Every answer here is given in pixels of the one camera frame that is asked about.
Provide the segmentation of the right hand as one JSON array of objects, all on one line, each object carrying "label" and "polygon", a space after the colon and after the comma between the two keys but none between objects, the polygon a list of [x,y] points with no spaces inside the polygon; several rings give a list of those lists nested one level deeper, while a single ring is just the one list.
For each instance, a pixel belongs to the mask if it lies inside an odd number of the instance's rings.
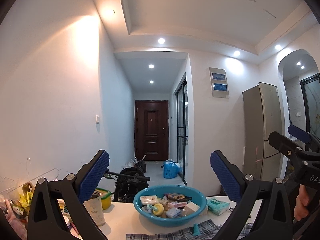
[{"label": "right hand", "polygon": [[297,221],[308,216],[309,212],[307,210],[307,206],[310,202],[309,195],[306,191],[306,187],[304,185],[299,186],[299,194],[296,198],[296,205],[294,208],[294,218]]}]

